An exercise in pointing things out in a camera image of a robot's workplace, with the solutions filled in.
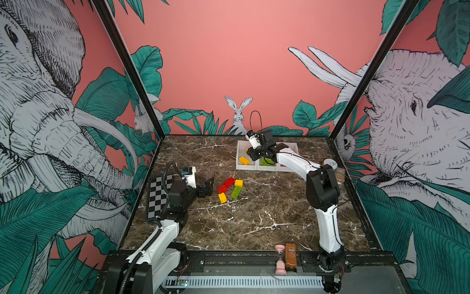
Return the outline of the white three-compartment bin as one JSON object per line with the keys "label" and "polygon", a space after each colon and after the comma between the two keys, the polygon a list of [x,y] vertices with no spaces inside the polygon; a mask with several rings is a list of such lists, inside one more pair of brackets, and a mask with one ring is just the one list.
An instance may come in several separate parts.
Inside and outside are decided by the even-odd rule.
{"label": "white three-compartment bin", "polygon": [[252,160],[247,150],[251,147],[248,141],[237,141],[237,153],[236,153],[236,170],[253,170],[253,171],[265,171],[265,172],[292,172],[291,169],[284,165],[274,165],[271,161],[268,162],[264,158],[256,161]]}

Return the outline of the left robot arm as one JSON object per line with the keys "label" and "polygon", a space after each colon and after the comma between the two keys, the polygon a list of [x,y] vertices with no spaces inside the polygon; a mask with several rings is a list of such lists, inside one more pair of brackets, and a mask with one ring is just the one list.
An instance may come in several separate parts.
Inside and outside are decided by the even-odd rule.
{"label": "left robot arm", "polygon": [[193,202],[213,194],[214,179],[197,184],[195,167],[171,173],[175,167],[170,162],[163,174],[150,180],[147,213],[157,226],[134,253],[111,262],[102,294],[155,294],[171,273],[181,274],[189,267],[187,246],[176,239]]}

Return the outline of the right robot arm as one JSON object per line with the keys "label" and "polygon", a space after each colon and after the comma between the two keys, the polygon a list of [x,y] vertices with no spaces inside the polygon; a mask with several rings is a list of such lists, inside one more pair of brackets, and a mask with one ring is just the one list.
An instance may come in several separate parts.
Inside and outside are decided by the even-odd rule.
{"label": "right robot arm", "polygon": [[316,164],[293,151],[285,143],[276,143],[270,130],[246,133],[251,147],[247,154],[252,160],[270,159],[298,174],[306,183],[306,198],[315,209],[319,228],[319,266],[333,272],[345,255],[340,240],[337,220],[340,188],[335,169],[330,165]]}

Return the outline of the green lego brick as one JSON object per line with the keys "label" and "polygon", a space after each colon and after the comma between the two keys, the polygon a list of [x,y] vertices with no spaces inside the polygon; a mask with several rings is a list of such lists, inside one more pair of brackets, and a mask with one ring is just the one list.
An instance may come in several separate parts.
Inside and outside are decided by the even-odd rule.
{"label": "green lego brick", "polygon": [[271,159],[266,159],[266,158],[261,158],[261,163],[262,166],[276,166],[276,163],[271,160]]}
{"label": "green lego brick", "polygon": [[231,197],[235,200],[239,198],[239,195],[241,193],[242,187],[236,186],[234,190],[231,193]]}

